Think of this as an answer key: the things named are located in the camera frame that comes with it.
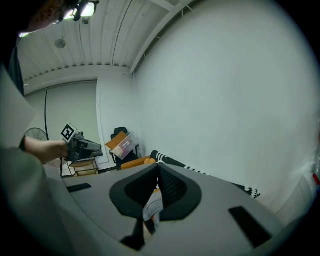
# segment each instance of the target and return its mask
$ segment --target ceiling light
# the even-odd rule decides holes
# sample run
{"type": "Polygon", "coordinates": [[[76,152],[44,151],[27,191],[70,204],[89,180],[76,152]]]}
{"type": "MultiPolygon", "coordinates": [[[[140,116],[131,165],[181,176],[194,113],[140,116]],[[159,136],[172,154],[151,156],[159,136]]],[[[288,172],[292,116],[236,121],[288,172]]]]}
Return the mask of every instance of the ceiling light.
{"type": "MultiPolygon", "coordinates": [[[[86,7],[84,8],[81,17],[91,17],[95,14],[96,5],[93,2],[88,2],[86,7]]],[[[74,17],[74,10],[71,10],[64,17],[65,20],[72,19],[74,17]]]]}
{"type": "Polygon", "coordinates": [[[24,38],[24,37],[27,36],[27,35],[29,35],[29,33],[20,33],[20,34],[19,34],[19,37],[20,37],[20,38],[24,38]]]}

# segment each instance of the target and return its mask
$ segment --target light fixture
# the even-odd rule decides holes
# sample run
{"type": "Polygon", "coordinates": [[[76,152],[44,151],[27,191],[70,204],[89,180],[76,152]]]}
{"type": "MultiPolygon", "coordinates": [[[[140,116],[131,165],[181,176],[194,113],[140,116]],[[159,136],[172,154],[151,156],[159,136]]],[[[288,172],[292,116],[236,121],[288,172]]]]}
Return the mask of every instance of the light fixture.
{"type": "Polygon", "coordinates": [[[67,43],[65,40],[63,39],[58,39],[54,42],[55,47],[59,48],[59,49],[63,49],[66,47],[67,43]]]}
{"type": "MultiPolygon", "coordinates": [[[[91,17],[95,14],[96,5],[94,2],[88,2],[86,7],[84,8],[81,17],[91,17]]],[[[74,17],[74,11],[71,10],[64,17],[65,20],[72,19],[74,17]]]]}
{"type": "MultiPolygon", "coordinates": [[[[81,17],[91,17],[95,14],[96,12],[96,4],[98,4],[99,1],[96,1],[96,2],[88,2],[86,7],[84,8],[84,10],[82,11],[82,14],[81,14],[81,17]]],[[[68,19],[72,19],[74,17],[74,12],[76,12],[77,9],[74,11],[74,10],[71,10],[69,11],[65,17],[64,17],[64,20],[68,20],[68,19]]],[[[19,37],[20,38],[24,38],[25,36],[29,35],[29,33],[20,33],[19,34],[19,37]]]]}

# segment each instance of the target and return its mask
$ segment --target black chair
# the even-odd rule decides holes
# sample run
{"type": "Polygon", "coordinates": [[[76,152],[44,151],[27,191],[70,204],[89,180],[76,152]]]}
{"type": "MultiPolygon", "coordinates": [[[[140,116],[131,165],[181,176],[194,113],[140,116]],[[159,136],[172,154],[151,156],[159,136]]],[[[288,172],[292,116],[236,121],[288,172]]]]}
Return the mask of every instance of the black chair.
{"type": "MultiPolygon", "coordinates": [[[[113,140],[120,132],[124,132],[125,134],[127,134],[128,130],[125,127],[115,128],[114,129],[114,133],[111,134],[111,136],[110,136],[111,140],[113,140]]],[[[131,162],[133,160],[139,159],[139,157],[137,156],[137,154],[138,154],[138,146],[139,145],[137,145],[135,147],[135,153],[136,154],[132,150],[123,160],[120,159],[119,157],[117,157],[114,153],[112,153],[111,150],[109,151],[109,153],[110,153],[110,155],[111,155],[111,157],[113,159],[113,162],[116,164],[116,167],[117,167],[118,171],[121,170],[121,165],[123,165],[125,163],[128,163],[128,162],[131,162]]]]}

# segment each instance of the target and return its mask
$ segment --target white paper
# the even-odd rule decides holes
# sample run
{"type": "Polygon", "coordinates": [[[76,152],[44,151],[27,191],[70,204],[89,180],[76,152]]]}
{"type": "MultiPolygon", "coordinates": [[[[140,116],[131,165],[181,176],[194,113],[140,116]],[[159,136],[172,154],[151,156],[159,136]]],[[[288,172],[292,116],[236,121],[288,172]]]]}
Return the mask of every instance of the white paper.
{"type": "Polygon", "coordinates": [[[3,64],[0,66],[0,146],[17,148],[35,112],[12,82],[3,64]]]}

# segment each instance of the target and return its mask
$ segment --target person's arm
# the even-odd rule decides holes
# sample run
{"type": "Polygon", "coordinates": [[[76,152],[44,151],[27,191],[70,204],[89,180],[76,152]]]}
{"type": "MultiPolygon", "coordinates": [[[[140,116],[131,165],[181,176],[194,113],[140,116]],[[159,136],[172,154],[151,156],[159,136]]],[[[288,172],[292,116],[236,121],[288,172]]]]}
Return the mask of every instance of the person's arm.
{"type": "Polygon", "coordinates": [[[37,157],[42,164],[57,158],[68,157],[68,144],[64,140],[41,141],[24,137],[25,152],[37,157]]]}

